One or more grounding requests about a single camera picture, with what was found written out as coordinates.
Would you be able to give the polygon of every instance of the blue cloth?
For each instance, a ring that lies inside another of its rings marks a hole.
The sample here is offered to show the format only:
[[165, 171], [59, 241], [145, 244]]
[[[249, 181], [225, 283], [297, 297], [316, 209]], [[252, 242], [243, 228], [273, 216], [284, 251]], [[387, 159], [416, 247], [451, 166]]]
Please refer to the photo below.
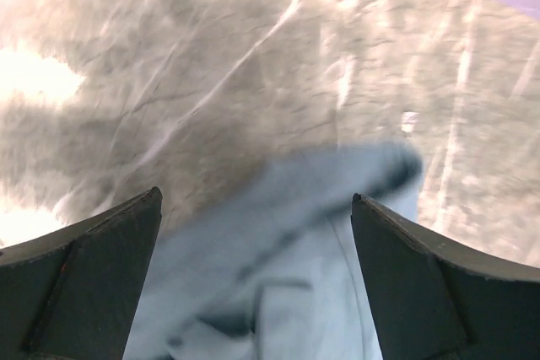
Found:
[[354, 193], [416, 219], [404, 142], [319, 148], [160, 239], [125, 360], [380, 360], [350, 223]]

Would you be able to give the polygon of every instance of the stone surface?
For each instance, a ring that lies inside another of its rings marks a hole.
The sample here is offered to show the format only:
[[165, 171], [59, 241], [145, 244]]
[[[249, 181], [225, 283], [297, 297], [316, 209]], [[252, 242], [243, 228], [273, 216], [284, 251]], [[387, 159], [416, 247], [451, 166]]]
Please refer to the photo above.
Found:
[[0, 0], [0, 239], [152, 185], [178, 227], [272, 156], [405, 136], [423, 225], [540, 266], [539, 39], [494, 0]]

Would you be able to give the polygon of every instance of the black plastic part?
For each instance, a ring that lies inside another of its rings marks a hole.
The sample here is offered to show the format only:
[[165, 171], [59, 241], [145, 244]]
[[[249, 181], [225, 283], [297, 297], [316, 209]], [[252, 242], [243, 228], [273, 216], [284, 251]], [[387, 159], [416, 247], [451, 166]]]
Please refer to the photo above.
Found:
[[384, 360], [540, 359], [540, 269], [471, 249], [367, 196], [351, 217]]
[[0, 255], [0, 358], [120, 360], [161, 222], [161, 192]]

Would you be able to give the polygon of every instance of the brown marble pattern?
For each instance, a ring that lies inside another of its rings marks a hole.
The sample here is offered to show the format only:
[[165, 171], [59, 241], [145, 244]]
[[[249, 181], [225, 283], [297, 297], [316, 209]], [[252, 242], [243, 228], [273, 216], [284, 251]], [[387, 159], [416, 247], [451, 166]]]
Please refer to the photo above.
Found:
[[265, 159], [412, 139], [421, 222], [540, 266], [540, 29], [494, 0], [0, 0], [0, 239]]

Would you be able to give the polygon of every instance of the marble table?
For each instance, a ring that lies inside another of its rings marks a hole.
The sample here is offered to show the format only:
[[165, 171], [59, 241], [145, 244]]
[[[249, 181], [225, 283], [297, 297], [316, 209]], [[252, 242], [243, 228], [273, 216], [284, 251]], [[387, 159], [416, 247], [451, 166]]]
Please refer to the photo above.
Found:
[[0, 240], [152, 185], [179, 227], [273, 156], [408, 137], [424, 226], [540, 266], [539, 41], [495, 0], [0, 0]]

